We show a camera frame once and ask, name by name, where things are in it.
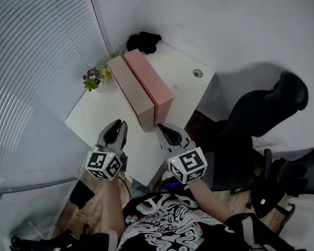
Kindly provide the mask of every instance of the white table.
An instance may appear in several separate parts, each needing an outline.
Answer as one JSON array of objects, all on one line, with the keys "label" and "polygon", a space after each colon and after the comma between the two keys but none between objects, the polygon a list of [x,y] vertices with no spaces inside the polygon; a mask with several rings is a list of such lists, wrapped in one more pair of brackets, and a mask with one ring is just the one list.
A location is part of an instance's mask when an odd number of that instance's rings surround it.
[{"label": "white table", "polygon": [[[184,128],[203,96],[213,71],[165,44],[158,44],[154,54],[146,56],[174,95],[166,123]],[[194,69],[204,73],[193,75]],[[103,93],[86,92],[68,116],[65,124],[91,147],[101,130],[116,119],[128,124],[127,175],[148,185],[163,163],[163,152],[155,130],[144,133],[116,81],[105,85]]]}]

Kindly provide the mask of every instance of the chair backrest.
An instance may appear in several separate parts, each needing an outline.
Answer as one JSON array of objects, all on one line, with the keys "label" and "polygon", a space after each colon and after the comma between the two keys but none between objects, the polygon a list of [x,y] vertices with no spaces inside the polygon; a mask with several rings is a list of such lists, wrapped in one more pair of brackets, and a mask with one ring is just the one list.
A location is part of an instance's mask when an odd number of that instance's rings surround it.
[{"label": "chair backrest", "polygon": [[252,91],[238,100],[221,135],[263,136],[307,103],[305,83],[291,72],[282,72],[272,90]]},{"label": "chair backrest", "polygon": [[314,150],[297,160],[287,161],[277,177],[288,195],[314,194]]}]

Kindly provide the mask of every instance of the pink box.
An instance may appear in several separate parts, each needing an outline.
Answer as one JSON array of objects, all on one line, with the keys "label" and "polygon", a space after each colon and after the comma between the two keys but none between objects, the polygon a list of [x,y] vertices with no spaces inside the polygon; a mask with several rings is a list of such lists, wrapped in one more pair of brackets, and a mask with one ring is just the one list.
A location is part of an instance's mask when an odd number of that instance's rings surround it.
[{"label": "pink box", "polygon": [[108,67],[134,110],[144,132],[153,128],[154,105],[124,60],[118,56]]},{"label": "pink box", "polygon": [[154,126],[163,123],[173,100],[171,90],[138,49],[128,52],[125,61],[154,104]]}]

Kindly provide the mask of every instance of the black graphic t-shirt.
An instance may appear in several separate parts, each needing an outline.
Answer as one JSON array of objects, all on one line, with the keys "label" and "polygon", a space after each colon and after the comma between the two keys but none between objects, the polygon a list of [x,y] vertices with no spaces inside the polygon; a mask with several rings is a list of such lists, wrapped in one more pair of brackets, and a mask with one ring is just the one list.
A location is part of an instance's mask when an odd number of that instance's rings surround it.
[{"label": "black graphic t-shirt", "polygon": [[118,250],[249,250],[242,237],[188,196],[150,193],[131,200],[124,217]]}]

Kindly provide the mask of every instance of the person's arm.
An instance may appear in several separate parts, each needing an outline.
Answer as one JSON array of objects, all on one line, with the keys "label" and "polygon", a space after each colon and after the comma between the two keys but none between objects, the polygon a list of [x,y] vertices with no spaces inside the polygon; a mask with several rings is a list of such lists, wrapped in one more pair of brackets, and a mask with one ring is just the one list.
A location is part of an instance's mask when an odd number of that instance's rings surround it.
[{"label": "person's arm", "polygon": [[121,238],[125,231],[125,220],[122,213],[121,196],[117,175],[113,180],[103,180],[104,205],[101,232],[115,231]]},{"label": "person's arm", "polygon": [[232,216],[232,213],[227,209],[227,207],[216,198],[216,196],[200,178],[191,181],[188,183],[188,186],[201,210],[209,214],[211,217],[224,223]]}]

